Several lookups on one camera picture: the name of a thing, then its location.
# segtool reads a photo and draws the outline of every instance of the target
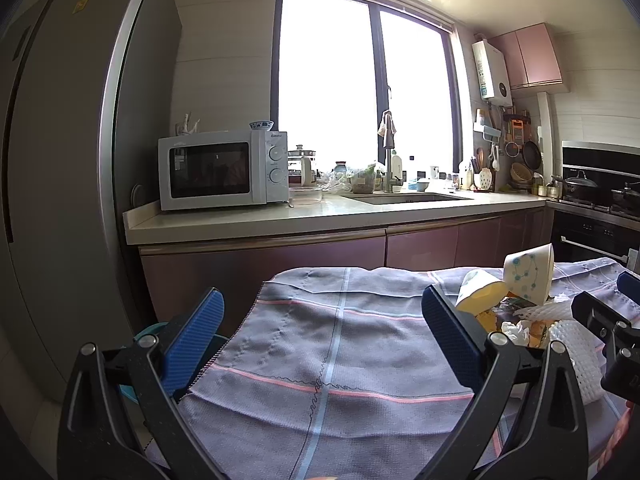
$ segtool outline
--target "white microwave oven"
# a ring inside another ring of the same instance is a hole
[[[206,132],[158,139],[163,211],[289,199],[287,133]]]

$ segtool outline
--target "oven handle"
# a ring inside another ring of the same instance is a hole
[[[601,251],[600,249],[596,249],[594,247],[589,247],[588,245],[579,244],[578,242],[572,242],[571,240],[567,240],[564,236],[560,237],[560,241],[564,244],[575,245],[576,247],[581,247],[583,249],[587,249],[589,251],[593,251],[594,253],[603,254],[604,256],[608,256],[609,258],[613,258],[614,260],[618,260],[626,265],[628,261],[628,256],[617,256],[616,254],[607,253],[607,251]]]

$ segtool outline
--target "bolt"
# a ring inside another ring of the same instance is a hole
[[[505,336],[502,332],[493,332],[489,339],[491,342],[498,346],[504,346],[509,342],[509,338]]]
[[[156,336],[154,335],[143,335],[140,339],[138,339],[138,346],[142,348],[151,348],[156,344]]]
[[[552,341],[551,349],[557,354],[564,354],[566,352],[566,346],[562,341]]]
[[[85,343],[84,345],[82,345],[82,348],[80,349],[80,353],[82,355],[91,355],[94,352],[95,352],[95,345],[93,343]]]

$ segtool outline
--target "water heater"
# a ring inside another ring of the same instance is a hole
[[[478,41],[472,46],[482,99],[491,101],[494,106],[511,106],[511,89],[504,56],[487,40]]]

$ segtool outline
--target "microwave knob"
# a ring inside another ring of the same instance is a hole
[[[271,170],[271,173],[269,174],[269,180],[271,180],[276,184],[281,182],[283,178],[284,178],[284,171],[282,170]]]
[[[281,146],[273,146],[269,150],[269,158],[271,160],[280,160],[284,156],[284,149]]]

